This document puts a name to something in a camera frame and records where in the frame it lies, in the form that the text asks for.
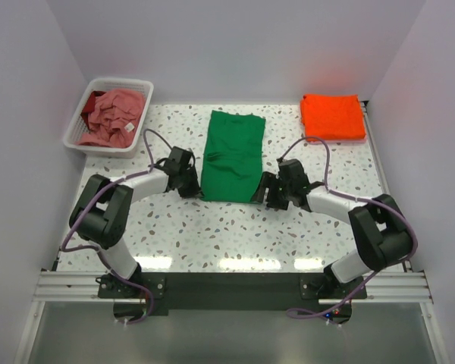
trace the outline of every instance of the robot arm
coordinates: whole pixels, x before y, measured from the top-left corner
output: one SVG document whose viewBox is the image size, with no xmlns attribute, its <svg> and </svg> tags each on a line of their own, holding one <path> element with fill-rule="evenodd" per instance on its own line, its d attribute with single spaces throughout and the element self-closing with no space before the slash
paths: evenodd
<svg viewBox="0 0 455 364">
<path fill-rule="evenodd" d="M 190 164 L 192 158 L 191 151 L 174 147 L 168 158 L 155 164 L 150 173 L 108 190 L 80 223 L 79 236 L 95 246 L 103 264 L 123 279 L 139 283 L 141 273 L 140 265 L 131 256 L 123 239 L 131 203 L 170 190 L 177 190 L 181 197 L 186 198 L 201 196 L 196 169 Z M 118 179 L 93 175 L 74 207 L 69 226 L 72 227 L 98 191 Z"/>
<path fill-rule="evenodd" d="M 132 202 L 157 193 L 177 190 L 181 197 L 201 196 L 194 165 L 193 153 L 174 147 L 168 158 L 155 164 L 151 173 L 132 178 L 112 187 L 85 215 L 77 233 L 94 245 L 102 262 L 121 278 L 141 284 L 141 267 L 133 259 L 122 238 Z M 318 288 L 321 294 L 330 294 L 370 271 L 380 271 L 400 261 L 413 248 L 406 225 L 384 209 L 362 201 L 351 201 L 335 196 L 321 182 L 310 183 L 303 166 L 296 159 L 278 160 L 278 175 L 264 172 L 253 202 L 264 202 L 268 207 L 295 206 L 309 212 L 329 215 L 351 225 L 356 249 L 324 268 L 324 279 Z M 78 219 L 92 198 L 111 183 L 107 177 L 92 176 L 85 186 L 69 225 Z M 372 200 L 400 211 L 389 195 Z"/>
<path fill-rule="evenodd" d="M 278 167 L 278 176 L 263 173 L 253 202 L 266 200 L 268 207 L 286 210 L 291 201 L 301 209 L 329 215 L 352 227 L 356 249 L 324 268 L 326 292 L 370 271 L 387 268 L 411 252 L 413 242 L 406 225 L 389 211 L 367 203 L 376 201 L 400 213 L 391 196 L 382 194 L 374 199 L 360 198 L 365 202 L 353 201 L 334 195 L 322 182 L 310 183 L 296 159 L 280 159 Z"/>
</svg>

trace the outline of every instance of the clothing tag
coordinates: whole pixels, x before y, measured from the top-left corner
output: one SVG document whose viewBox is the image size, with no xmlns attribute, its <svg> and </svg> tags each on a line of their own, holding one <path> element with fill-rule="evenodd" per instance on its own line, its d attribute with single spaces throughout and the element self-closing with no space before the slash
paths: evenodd
<svg viewBox="0 0 455 364">
<path fill-rule="evenodd" d="M 132 123 L 128 123 L 125 125 L 124 129 L 129 133 L 131 132 L 133 129 L 135 128 L 135 126 L 132 124 Z"/>
</svg>

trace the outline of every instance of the metal extrusion frame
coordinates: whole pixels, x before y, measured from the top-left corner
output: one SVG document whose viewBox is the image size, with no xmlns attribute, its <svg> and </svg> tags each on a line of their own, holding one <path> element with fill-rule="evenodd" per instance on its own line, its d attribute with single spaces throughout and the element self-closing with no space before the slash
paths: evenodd
<svg viewBox="0 0 455 364">
<path fill-rule="evenodd" d="M 40 274 L 14 364 L 28 363 L 39 329 L 44 305 L 47 302 L 138 303 L 138 299 L 99 299 L 97 296 L 99 286 L 95 279 L 103 274 L 103 271 L 43 271 Z M 368 282 L 366 291 L 368 298 L 364 300 L 354 299 L 352 301 L 353 304 L 419 303 L 437 364 L 450 363 L 433 313 L 431 294 L 424 273 L 382 272 Z M 321 304 L 338 302 L 339 300 L 319 300 Z"/>
</svg>

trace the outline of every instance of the glass panel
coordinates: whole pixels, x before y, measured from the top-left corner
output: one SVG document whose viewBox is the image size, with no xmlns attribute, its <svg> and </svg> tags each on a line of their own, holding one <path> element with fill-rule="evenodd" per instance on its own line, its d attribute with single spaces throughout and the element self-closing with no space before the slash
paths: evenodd
<svg viewBox="0 0 455 364">
<path fill-rule="evenodd" d="M 31 363 L 436 363 L 418 304 L 354 304 L 342 329 L 283 312 L 173 311 L 124 328 L 110 303 L 49 303 Z"/>
</svg>

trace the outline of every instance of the wire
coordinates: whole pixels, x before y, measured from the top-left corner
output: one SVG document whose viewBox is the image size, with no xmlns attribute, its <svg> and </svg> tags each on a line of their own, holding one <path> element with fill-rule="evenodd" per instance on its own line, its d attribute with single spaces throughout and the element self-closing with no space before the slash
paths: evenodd
<svg viewBox="0 0 455 364">
<path fill-rule="evenodd" d="M 290 150 L 292 150 L 298 143 L 300 143 L 300 142 L 302 142 L 304 140 L 307 140 L 307 139 L 318 140 L 325 147 L 327 158 L 326 158 L 326 162 L 325 162 L 324 181 L 323 182 L 324 182 L 325 189 L 330 194 L 335 195 L 335 196 L 339 196 L 339 197 L 342 197 L 342 198 L 345 198 L 345 199 L 350 199 L 350 200 L 356 201 L 356 202 L 359 201 L 359 202 L 364 202 L 364 203 L 368 203 L 368 204 L 373 204 L 373 205 L 379 207 L 380 209 L 385 209 L 385 210 L 389 211 L 391 214 L 395 215 L 398 219 L 400 219 L 401 222 L 403 222 L 403 224 L 405 225 L 406 229 L 408 230 L 409 236 L 411 237 L 411 241 L 413 242 L 413 248 L 411 249 L 411 252 L 409 252 L 409 254 L 406 257 L 398 260 L 393 265 L 400 264 L 401 262 L 404 262 L 405 260 L 409 260 L 415 254 L 416 250 L 418 249 L 418 239 L 416 238 L 416 234 L 415 234 L 415 231 L 413 230 L 413 227 L 404 218 L 404 216 L 402 216 L 398 211 L 396 211 L 395 209 L 391 208 L 388 205 L 385 205 L 382 202 L 375 201 L 373 199 L 366 199 L 366 198 L 363 198 L 363 197 L 356 197 L 356 196 L 350 195 L 348 193 L 342 193 L 342 192 L 339 192 L 339 191 L 336 191 L 336 190 L 332 190 L 328 186 L 328 169 L 329 169 L 330 160 L 331 160 L 331 152 L 330 152 L 328 144 L 327 144 L 327 142 L 325 142 L 325 140 L 323 140 L 322 138 L 319 138 L 318 136 L 313 136 L 313 135 L 304 136 L 303 138 L 300 138 L 295 143 L 293 143 L 287 149 L 287 151 L 280 157 L 280 159 L 283 159 L 284 157 L 286 157 L 287 154 L 290 152 Z M 345 302 L 347 302 L 348 300 L 351 300 L 361 289 L 364 288 L 364 286 L 371 279 L 373 279 L 377 275 L 377 273 L 378 273 L 377 271 L 374 271 L 369 276 L 367 276 L 356 288 L 354 288 L 354 290 L 352 292 L 350 292 L 338 304 L 332 306 L 330 309 L 326 309 L 326 310 L 321 311 L 321 312 L 313 312 L 313 311 L 310 311 L 308 309 L 303 309 L 303 308 L 292 308 L 292 309 L 288 309 L 287 310 L 287 316 L 292 318 L 292 319 L 310 319 L 310 318 L 311 319 L 315 319 L 315 318 L 318 318 L 318 317 L 322 317 L 322 316 L 326 315 L 327 313 L 332 312 L 333 310 L 342 307 L 342 305 L 345 304 Z M 307 315 L 297 315 L 297 313 L 299 313 L 299 312 L 306 313 Z"/>
<path fill-rule="evenodd" d="M 140 317 L 140 318 L 137 318 L 137 319 L 131 319 L 131 320 L 128 320 L 126 322 L 127 325 L 131 325 L 131 324 L 136 324 L 138 322 L 141 322 L 143 321 L 147 316 L 149 316 L 151 313 L 152 313 L 152 310 L 153 310 L 153 307 L 154 307 L 154 298 L 153 298 L 153 294 L 152 292 L 150 292 L 150 290 L 144 286 L 141 286 L 139 284 L 135 284 L 133 282 L 130 282 L 129 280 L 127 279 L 124 279 L 123 277 L 121 277 L 116 271 L 114 271 L 111 266 L 108 264 L 108 262 L 106 261 L 105 257 L 103 256 L 101 250 L 97 247 L 97 246 L 93 246 L 93 245 L 85 245 L 85 246 L 74 246 L 72 248 L 68 248 L 67 245 L 69 244 L 73 234 L 77 231 L 79 225 L 81 224 L 81 222 L 83 222 L 85 216 L 89 213 L 89 211 L 91 210 L 91 208 L 93 206 L 96 205 L 96 203 L 98 202 L 98 200 L 101 198 L 102 195 L 104 195 L 106 193 L 106 191 L 108 191 L 109 189 L 111 189 L 112 187 L 122 183 L 122 182 L 125 182 L 126 180 L 130 180 L 132 178 L 136 178 L 136 177 L 140 177 L 140 176 L 144 176 L 144 175 L 147 175 L 148 173 L 150 173 L 152 171 L 152 169 L 154 168 L 154 165 L 155 165 L 155 162 L 154 162 L 154 159 L 153 159 L 153 154 L 152 154 L 152 150 L 150 149 L 149 147 L 149 144 L 148 144 L 148 141 L 146 139 L 146 132 L 147 131 L 150 131 L 152 133 L 154 133 L 157 137 L 159 137 L 170 149 L 172 149 L 171 145 L 167 142 L 167 140 L 164 139 L 163 136 L 161 136 L 159 133 L 157 133 L 156 131 L 154 130 L 151 130 L 151 129 L 145 129 L 143 131 L 143 142 L 145 143 L 145 147 L 146 147 L 146 151 L 149 155 L 149 159 L 150 159 L 150 165 L 149 165 L 149 168 L 146 170 L 146 171 L 141 171 L 141 172 L 136 172 L 136 173 L 132 173 L 132 174 L 129 174 L 125 177 L 122 177 L 122 178 L 119 178 L 118 180 L 114 180 L 112 182 L 110 182 L 109 184 L 107 184 L 106 186 L 104 186 L 101 190 L 98 191 L 98 193 L 91 199 L 91 201 L 89 201 L 89 203 L 86 205 L 86 207 L 84 208 L 84 210 L 80 213 L 80 215 L 77 217 L 76 221 L 73 223 L 73 225 L 71 226 L 71 229 L 68 231 L 68 233 L 66 234 L 66 237 L 64 238 L 62 244 L 61 244 L 61 251 L 62 252 L 65 252 L 65 253 L 71 253 L 71 252 L 76 252 L 76 251 L 79 251 L 79 250 L 85 250 L 85 249 L 92 249 L 94 250 L 97 254 L 98 254 L 98 257 L 99 257 L 99 260 L 101 261 L 101 263 L 109 270 L 109 272 L 114 275 L 120 282 L 122 282 L 123 284 L 126 284 L 126 285 L 129 285 L 131 287 L 135 287 L 136 289 L 139 289 L 141 291 L 143 291 L 146 295 L 146 297 L 149 297 L 149 308 L 147 309 L 147 311 L 145 312 L 145 314 Z"/>
<path fill-rule="evenodd" d="M 162 166 L 162 163 L 165 162 L 166 160 L 168 160 L 168 158 L 160 158 L 160 159 L 155 163 L 155 165 L 156 165 L 156 166 Z"/>
<path fill-rule="evenodd" d="M 146 132 L 149 131 L 150 133 L 154 133 L 157 137 L 159 137 L 162 142 L 164 142 L 167 147 L 171 150 L 172 149 L 172 146 L 168 143 L 168 141 L 162 136 L 160 135 L 159 132 L 157 131 L 154 131 L 152 129 L 149 129 L 149 128 L 146 128 L 144 131 L 143 131 L 143 141 L 145 142 L 145 146 L 148 146 L 148 143 L 146 142 Z"/>
</svg>

